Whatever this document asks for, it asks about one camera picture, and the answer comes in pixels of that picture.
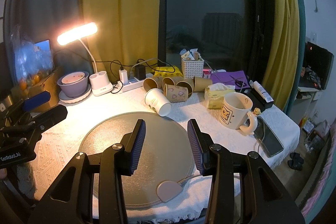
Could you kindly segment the yellow curtain left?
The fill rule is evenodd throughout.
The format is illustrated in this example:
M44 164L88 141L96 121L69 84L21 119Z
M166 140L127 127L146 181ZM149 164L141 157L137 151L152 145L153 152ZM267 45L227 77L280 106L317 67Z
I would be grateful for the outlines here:
M157 57L159 0L82 0L82 7L84 21L97 25L88 48L110 79L119 70L114 60L127 66Z

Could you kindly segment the brown paper cup rightmost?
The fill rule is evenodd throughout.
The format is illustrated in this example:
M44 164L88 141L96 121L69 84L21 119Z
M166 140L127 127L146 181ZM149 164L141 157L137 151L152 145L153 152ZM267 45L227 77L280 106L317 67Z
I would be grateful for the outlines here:
M205 88L212 84L212 79L194 76L194 92L204 92Z

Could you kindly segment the black power adapter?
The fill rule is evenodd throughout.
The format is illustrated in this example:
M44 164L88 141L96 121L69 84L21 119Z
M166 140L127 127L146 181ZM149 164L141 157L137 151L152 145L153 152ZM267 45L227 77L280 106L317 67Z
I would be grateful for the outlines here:
M138 80L144 80L146 79L146 68L144 65L140 64L140 65L136 65L134 67L135 70L135 77Z

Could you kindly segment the round grey mat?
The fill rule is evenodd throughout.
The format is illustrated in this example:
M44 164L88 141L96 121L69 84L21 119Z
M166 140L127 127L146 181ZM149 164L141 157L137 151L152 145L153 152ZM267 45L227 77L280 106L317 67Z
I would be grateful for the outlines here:
M187 131L177 122L149 112L133 112L108 118L88 132L79 151L87 155L103 152L133 131L139 119L146 123L146 135L138 167L132 176L122 177L126 208L146 209L158 205L160 182L179 182L193 174L195 162Z

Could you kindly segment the black monitor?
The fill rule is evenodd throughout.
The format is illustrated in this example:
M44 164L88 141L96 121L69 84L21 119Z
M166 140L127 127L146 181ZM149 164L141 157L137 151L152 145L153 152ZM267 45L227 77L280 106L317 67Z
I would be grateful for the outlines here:
M317 44L307 42L303 57L300 84L325 90L329 82L334 55Z

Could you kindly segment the brown paper cup leftmost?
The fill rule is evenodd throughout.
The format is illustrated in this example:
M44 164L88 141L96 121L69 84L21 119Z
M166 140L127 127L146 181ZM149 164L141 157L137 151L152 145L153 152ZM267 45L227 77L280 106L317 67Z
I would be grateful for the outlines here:
M146 78L143 81L143 88L145 89L146 92L154 88L161 89L162 80L163 80L163 77L161 76L153 76L153 77Z

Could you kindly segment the black smartphone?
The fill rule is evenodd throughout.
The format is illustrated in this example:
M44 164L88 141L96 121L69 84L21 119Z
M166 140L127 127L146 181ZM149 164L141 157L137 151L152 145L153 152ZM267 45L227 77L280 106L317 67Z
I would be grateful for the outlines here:
M254 131L256 139L263 147L268 157L273 157L284 150L284 146L270 129L267 123L260 117L257 117L257 127Z

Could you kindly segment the yellow snack packet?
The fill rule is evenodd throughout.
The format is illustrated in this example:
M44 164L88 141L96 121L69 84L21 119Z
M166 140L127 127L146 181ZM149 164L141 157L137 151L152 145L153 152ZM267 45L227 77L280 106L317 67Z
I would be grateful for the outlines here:
M152 69L152 73L154 73L155 77L157 77L157 76L161 76L161 77L175 77L175 76L182 77L183 76L182 72L175 65L167 66L167 67L155 67L154 69Z

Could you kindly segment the yellow curtain right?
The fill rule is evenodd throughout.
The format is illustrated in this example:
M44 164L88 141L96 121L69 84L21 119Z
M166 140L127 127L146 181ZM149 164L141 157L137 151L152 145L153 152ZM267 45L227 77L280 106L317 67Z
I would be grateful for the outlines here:
M288 102L294 84L298 46L298 0L274 0L273 37L262 85L281 110Z

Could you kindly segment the brown cardboard box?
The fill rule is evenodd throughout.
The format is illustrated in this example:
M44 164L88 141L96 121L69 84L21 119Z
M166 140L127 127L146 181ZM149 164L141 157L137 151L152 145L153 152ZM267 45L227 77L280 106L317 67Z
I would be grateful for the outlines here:
M60 79L61 76L63 76L63 68L62 67L56 67L55 70L46 78L40 80L37 84L34 86L28 87L25 90L22 90L19 85L13 87L11 89L11 93L13 96L13 99L15 101L18 101L19 99L26 99L33 97L39 93L42 93L44 91L47 91L50 93L50 100L41 106L38 106L32 110L32 112L40 113L43 111L46 111L54 106L56 106L59 103L59 93L60 93L60 87L57 85L57 80Z

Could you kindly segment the brown printed paper cup front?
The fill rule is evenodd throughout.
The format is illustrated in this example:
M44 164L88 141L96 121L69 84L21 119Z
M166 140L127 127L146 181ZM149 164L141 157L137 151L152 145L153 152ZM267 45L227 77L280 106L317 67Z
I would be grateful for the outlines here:
M171 102L185 102L189 97L189 91L185 87L165 84L164 96Z

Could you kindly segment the white power strip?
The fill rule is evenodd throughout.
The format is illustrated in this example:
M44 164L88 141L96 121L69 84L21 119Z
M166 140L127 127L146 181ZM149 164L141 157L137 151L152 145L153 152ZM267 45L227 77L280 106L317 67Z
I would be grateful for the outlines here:
M120 93L128 92L143 87L143 82L144 80L139 80L136 77L134 77L131 80L128 80L127 83L124 83L124 80L119 80L116 89Z

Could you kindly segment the white paper cup green print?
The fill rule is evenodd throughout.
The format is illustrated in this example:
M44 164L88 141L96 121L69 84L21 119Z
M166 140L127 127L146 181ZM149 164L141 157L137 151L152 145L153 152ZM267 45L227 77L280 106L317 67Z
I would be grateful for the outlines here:
M171 112L171 102L158 88L150 89L145 95L145 104L153 109L159 116L165 117Z

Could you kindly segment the yellow tissue pack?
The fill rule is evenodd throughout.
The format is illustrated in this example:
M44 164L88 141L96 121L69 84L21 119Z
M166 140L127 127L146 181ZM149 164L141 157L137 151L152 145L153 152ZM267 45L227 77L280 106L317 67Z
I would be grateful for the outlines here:
M221 109L224 96L235 91L234 85L215 83L205 88L205 106L208 109Z

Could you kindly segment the plastic bag of fruit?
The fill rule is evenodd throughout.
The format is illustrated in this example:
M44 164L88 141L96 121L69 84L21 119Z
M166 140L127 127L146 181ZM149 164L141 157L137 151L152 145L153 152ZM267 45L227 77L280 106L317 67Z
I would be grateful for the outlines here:
M41 82L54 69L49 39L33 42L16 25L10 36L14 50L15 79L22 91Z

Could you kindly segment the white tube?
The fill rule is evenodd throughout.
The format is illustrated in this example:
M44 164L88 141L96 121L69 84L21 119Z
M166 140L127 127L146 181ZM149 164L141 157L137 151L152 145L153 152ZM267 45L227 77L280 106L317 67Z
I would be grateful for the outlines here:
M264 99L266 103L273 102L273 98L270 96L270 94L263 88L263 86L258 83L257 81L253 82L253 88L254 90Z

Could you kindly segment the white ceramic bear mug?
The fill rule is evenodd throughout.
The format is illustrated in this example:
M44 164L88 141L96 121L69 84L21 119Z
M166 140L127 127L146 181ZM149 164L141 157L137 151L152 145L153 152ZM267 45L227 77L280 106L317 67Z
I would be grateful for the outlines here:
M257 128L257 117L252 112L253 102L243 93L227 93L223 98L219 121L233 130L241 130L244 135L253 134Z

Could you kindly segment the purple bowl with pink lid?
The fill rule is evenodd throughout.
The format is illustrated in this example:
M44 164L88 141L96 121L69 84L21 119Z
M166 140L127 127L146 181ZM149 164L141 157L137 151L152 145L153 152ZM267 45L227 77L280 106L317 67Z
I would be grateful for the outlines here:
M58 79L57 84L68 97L78 97L84 94L88 86L89 73L78 71L69 73Z

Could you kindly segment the purple notebook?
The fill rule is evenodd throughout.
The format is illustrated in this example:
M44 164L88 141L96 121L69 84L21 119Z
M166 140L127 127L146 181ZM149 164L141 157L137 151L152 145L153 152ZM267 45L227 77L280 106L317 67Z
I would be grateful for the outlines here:
M234 81L230 76L233 76L235 78L238 77L244 77L244 81L246 83L246 86L244 88L236 88ZM235 72L215 72L211 74L210 79L212 79L213 84L215 83L223 83L225 85L231 85L234 86L235 90L244 90L250 88L250 85L248 83L248 80L246 78L246 75L244 71L235 71Z

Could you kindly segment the black slippers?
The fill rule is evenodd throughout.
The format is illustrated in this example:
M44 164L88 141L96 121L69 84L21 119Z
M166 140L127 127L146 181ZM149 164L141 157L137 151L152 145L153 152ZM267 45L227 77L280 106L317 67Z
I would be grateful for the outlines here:
M293 170L302 171L304 159L300 156L300 154L292 152L289 156L290 160L288 160L288 167Z

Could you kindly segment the white lattice basket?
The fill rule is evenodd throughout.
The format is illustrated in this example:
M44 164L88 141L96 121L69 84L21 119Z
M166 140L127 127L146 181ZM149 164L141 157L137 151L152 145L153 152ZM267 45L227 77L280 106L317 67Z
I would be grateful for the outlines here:
M203 77L204 59L197 48L181 54L181 66L184 78Z

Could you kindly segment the white USB charger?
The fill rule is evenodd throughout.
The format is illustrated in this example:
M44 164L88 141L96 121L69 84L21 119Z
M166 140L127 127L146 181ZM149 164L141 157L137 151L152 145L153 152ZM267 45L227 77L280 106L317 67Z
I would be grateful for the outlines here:
M123 85L128 84L128 76L127 76L127 70L126 69L120 69L119 70L119 76L120 76L120 81L122 82Z

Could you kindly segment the pink small box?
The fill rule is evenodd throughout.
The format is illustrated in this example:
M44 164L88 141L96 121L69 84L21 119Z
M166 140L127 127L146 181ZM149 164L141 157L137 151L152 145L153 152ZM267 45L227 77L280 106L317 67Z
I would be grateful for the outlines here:
M203 69L203 78L210 79L211 77L211 70L210 69Z

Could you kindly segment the white scalloped plate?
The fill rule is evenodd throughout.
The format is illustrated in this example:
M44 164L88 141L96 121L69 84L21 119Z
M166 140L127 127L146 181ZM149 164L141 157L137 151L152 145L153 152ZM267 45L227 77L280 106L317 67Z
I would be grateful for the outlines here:
M61 91L59 93L59 100L67 104L77 103L77 102L80 102L86 99L90 95L91 90L92 90L91 85L88 84L85 92L82 95L77 96L77 97L68 97L63 91Z

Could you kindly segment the yellow curtain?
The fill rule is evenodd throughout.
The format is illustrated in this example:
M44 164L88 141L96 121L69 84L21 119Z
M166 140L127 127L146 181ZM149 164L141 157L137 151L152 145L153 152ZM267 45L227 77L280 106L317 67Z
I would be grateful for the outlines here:
M288 102L294 84L298 46L298 0L274 0L273 37L262 85L281 110Z
M88 48L110 79L119 70L114 60L127 66L157 57L159 0L82 0L82 7L84 21L97 25Z

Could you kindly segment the black scissors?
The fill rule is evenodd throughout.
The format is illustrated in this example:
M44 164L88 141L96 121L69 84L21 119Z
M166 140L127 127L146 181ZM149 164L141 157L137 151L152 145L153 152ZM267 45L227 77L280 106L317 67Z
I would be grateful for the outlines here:
M244 88L246 86L244 77L238 77L238 78L235 78L233 76L230 76L230 77L234 81L236 88Z

